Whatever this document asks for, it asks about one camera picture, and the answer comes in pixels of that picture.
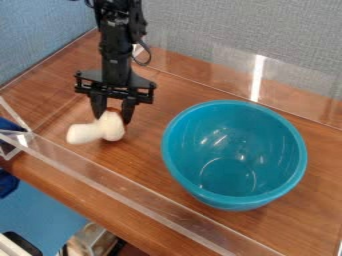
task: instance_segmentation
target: bowl rim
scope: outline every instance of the bowl rim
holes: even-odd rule
[[[240,196],[239,197],[239,196],[220,195],[220,194],[216,194],[216,193],[213,193],[208,190],[200,189],[182,176],[182,174],[178,172],[178,170],[177,170],[177,168],[173,164],[173,161],[172,161],[172,158],[170,158],[170,155],[169,155],[169,152],[168,152],[169,135],[170,135],[173,127],[177,125],[178,121],[190,112],[196,111],[197,109],[201,109],[201,108],[205,108],[205,107],[209,107],[209,106],[217,106],[217,105],[245,106],[245,107],[251,107],[251,108],[261,111],[263,113],[265,113],[269,117],[276,119],[283,124],[283,126],[289,130],[289,133],[293,136],[296,146],[297,146],[297,152],[299,152],[299,160],[297,160],[297,165],[296,165],[293,174],[291,175],[291,177],[288,178],[285,183],[283,183],[277,188],[272,189],[271,191],[268,191],[265,193],[252,195],[252,196]],[[289,121],[287,121],[287,119],[280,114],[273,112],[267,107],[260,106],[256,103],[239,101],[239,100],[210,100],[210,101],[198,103],[198,104],[190,106],[189,108],[186,108],[185,110],[182,110],[176,115],[176,117],[170,120],[170,122],[168,123],[168,126],[164,130],[162,137],[161,137],[161,157],[162,157],[168,172],[170,173],[172,177],[176,179],[176,181],[181,184],[184,189],[188,190],[189,193],[193,196],[200,197],[202,200],[214,201],[214,203],[222,204],[222,205],[226,204],[226,203],[236,204],[236,205],[239,205],[239,204],[257,204],[257,203],[271,201],[275,198],[280,197],[299,183],[299,181],[300,181],[300,179],[304,175],[305,166],[307,166],[307,150],[305,150],[304,140],[303,140],[301,135],[299,134],[296,128],[289,123]]]

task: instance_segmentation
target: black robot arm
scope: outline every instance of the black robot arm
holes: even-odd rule
[[[142,46],[149,54],[148,62],[150,60],[150,52],[141,41],[146,27],[141,0],[84,2],[93,8],[101,34],[101,70],[77,71],[74,91],[88,95],[97,119],[106,108],[106,98],[122,100],[121,116],[124,123],[128,124],[134,106],[140,103],[152,104],[156,88],[154,83],[137,76],[130,67],[133,44],[138,43]]]

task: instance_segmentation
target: gray wall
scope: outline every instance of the gray wall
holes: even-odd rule
[[[145,0],[144,10],[152,45],[232,66],[264,55],[292,64],[268,65],[272,77],[336,94],[340,0]]]
[[[93,26],[82,1],[0,0],[0,84]]]

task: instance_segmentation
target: wooden table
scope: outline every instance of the wooden table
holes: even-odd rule
[[[97,35],[90,32],[2,89],[1,96],[34,132],[280,253],[300,256],[336,253],[342,236],[340,131],[277,111],[305,141],[308,168],[304,178],[285,196],[256,210],[225,212],[212,209],[198,203],[170,178],[160,157],[160,138],[166,123],[190,105],[212,99],[240,99],[225,91],[245,97],[241,86],[249,83],[249,76],[153,49],[150,67],[134,66],[134,70],[158,85],[154,104],[137,107],[120,142],[96,141],[72,146],[64,141],[69,125],[92,120],[86,97],[73,93],[72,74],[77,69],[98,67],[96,47]],[[217,77],[230,80],[222,83]],[[311,104],[312,112],[305,110],[305,113],[312,117],[307,117],[316,120],[319,116],[317,121],[325,120],[337,126],[340,112],[324,112],[324,107],[332,104],[337,110],[339,102],[275,81],[263,81],[263,84],[263,88],[269,84],[277,86],[281,95],[276,103],[272,89],[272,94],[264,93],[263,103],[268,100],[267,104],[275,102],[277,108],[288,110],[285,104],[291,101],[285,97],[295,95],[295,105],[289,104],[295,111],[300,102],[307,107],[307,102],[319,100],[323,110],[317,110],[317,104]],[[113,100],[109,104],[118,106]],[[214,255],[202,245],[29,155],[21,153],[1,164],[18,178],[150,255]]]

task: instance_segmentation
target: blue bowl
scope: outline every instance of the blue bowl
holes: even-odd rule
[[[161,154],[170,175],[206,205],[255,209],[300,181],[307,164],[301,136],[269,109],[218,100],[184,110],[168,124]]]

